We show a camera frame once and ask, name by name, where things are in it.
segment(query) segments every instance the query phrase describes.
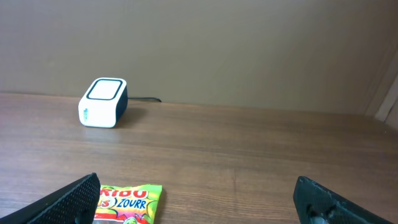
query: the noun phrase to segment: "small white box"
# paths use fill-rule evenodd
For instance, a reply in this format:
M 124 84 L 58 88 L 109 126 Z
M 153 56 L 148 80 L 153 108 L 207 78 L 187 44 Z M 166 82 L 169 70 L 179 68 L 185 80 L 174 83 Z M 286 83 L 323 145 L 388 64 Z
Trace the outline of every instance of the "small white box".
M 127 108 L 127 83 L 121 78 L 97 78 L 79 102 L 84 126 L 113 128 Z

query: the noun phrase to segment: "device logo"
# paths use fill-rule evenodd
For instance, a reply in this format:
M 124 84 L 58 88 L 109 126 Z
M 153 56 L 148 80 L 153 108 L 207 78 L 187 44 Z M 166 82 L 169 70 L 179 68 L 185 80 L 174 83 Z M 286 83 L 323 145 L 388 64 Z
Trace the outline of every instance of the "device logo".
M 83 117 L 84 117 L 85 122 L 86 122 L 87 121 L 87 117 L 88 117 L 88 109 L 87 108 L 83 111 Z

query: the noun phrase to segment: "candy packet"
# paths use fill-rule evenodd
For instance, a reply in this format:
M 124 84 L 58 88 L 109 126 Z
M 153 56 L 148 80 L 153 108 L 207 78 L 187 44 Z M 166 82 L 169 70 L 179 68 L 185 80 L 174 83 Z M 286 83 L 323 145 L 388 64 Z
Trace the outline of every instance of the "candy packet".
M 153 224 L 161 185 L 101 185 L 94 224 Z

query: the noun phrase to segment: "candy bag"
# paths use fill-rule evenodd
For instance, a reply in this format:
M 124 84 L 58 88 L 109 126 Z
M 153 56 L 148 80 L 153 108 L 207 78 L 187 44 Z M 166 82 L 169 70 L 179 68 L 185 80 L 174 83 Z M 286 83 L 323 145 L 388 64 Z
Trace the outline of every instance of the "candy bag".
M 161 185 L 101 185 L 94 224 L 153 224 Z

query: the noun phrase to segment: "brown wooden surface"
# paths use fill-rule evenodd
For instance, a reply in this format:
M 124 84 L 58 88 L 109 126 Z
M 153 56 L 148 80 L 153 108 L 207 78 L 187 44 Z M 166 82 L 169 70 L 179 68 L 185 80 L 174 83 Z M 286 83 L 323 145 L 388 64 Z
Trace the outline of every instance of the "brown wooden surface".
M 298 223 L 306 175 L 398 223 L 397 133 L 370 118 L 132 101 L 114 129 L 79 98 L 0 94 L 0 217 L 96 172 L 161 184 L 156 223 Z

